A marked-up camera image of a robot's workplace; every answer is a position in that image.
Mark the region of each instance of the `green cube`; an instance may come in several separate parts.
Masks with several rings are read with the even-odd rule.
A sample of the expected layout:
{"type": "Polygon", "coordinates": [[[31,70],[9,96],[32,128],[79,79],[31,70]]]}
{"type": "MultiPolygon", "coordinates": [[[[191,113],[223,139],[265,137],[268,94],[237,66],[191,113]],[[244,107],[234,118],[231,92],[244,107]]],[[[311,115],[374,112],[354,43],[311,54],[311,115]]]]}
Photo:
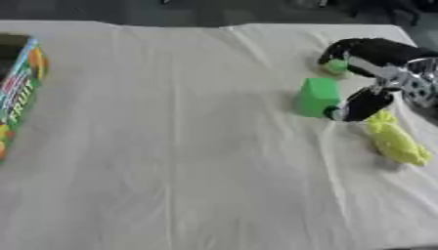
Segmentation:
{"type": "Polygon", "coordinates": [[[298,110],[308,117],[324,117],[324,110],[340,103],[336,82],[329,78],[307,78],[297,97],[298,110]]]}

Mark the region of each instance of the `dark floor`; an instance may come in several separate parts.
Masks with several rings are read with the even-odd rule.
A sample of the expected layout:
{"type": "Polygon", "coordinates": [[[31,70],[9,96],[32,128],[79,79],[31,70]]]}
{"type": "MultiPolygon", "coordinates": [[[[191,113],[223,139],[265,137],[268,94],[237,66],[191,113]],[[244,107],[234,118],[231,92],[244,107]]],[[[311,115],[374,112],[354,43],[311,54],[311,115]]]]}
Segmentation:
{"type": "MultiPolygon", "coordinates": [[[[285,1],[303,0],[2,0],[2,20],[105,21],[146,26],[220,26],[248,22],[388,23],[380,10],[367,10],[356,19],[345,7],[297,9],[285,1]]],[[[402,25],[420,46],[438,50],[438,14],[424,14],[419,26],[402,25]]]]}

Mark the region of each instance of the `yellow plush toy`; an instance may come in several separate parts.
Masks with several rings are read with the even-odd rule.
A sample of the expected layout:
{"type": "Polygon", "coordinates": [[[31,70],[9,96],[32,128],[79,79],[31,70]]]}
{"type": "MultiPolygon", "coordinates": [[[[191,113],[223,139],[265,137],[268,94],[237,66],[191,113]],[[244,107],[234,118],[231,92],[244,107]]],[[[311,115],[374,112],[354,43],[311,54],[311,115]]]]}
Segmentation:
{"type": "Polygon", "coordinates": [[[400,162],[424,166],[430,152],[397,125],[397,119],[387,110],[381,110],[367,120],[367,127],[378,151],[400,162]]]}

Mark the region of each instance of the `colorful box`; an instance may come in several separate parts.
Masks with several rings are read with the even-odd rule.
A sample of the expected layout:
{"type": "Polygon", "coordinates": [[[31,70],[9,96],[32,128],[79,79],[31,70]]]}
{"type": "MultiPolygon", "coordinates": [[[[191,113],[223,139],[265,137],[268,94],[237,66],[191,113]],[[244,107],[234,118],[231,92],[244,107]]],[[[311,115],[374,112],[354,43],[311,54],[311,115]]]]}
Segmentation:
{"type": "Polygon", "coordinates": [[[33,105],[47,69],[47,58],[34,37],[0,34],[0,159],[33,105]]]}

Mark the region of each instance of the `table surface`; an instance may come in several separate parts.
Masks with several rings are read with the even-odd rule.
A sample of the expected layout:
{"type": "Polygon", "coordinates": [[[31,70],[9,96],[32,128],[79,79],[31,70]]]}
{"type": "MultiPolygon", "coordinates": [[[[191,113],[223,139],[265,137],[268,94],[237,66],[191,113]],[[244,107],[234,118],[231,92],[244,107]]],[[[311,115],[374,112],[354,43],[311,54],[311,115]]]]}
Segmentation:
{"type": "MultiPolygon", "coordinates": [[[[293,95],[330,43],[394,26],[222,28],[1,21],[51,69],[0,168],[0,245],[14,250],[382,249],[438,244],[433,151],[388,171],[358,124],[305,118],[293,95]]],[[[347,97],[370,79],[339,82],[347,97]]]]}

